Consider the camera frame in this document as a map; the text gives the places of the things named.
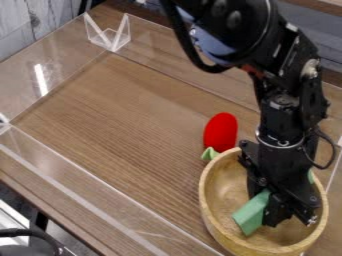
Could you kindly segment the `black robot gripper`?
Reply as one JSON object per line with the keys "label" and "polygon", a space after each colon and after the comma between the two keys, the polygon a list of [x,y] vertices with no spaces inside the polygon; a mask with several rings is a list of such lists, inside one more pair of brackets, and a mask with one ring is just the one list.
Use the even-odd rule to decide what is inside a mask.
{"label": "black robot gripper", "polygon": [[317,222],[322,206],[318,189],[309,178],[312,164],[294,148],[274,148],[262,142],[239,141],[241,165],[248,170],[249,198],[265,189],[270,191],[262,224],[277,227],[296,216],[310,226]]}

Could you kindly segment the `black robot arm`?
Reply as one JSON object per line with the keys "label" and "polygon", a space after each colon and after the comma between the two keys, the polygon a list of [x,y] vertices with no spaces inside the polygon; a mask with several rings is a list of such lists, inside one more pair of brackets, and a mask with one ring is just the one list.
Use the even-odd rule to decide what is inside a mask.
{"label": "black robot arm", "polygon": [[330,102],[321,57],[310,38],[282,16],[276,0],[161,0],[193,64],[209,73],[249,74],[261,110],[257,140],[239,142],[252,197],[269,192],[262,223],[317,221],[322,196],[309,181]]}

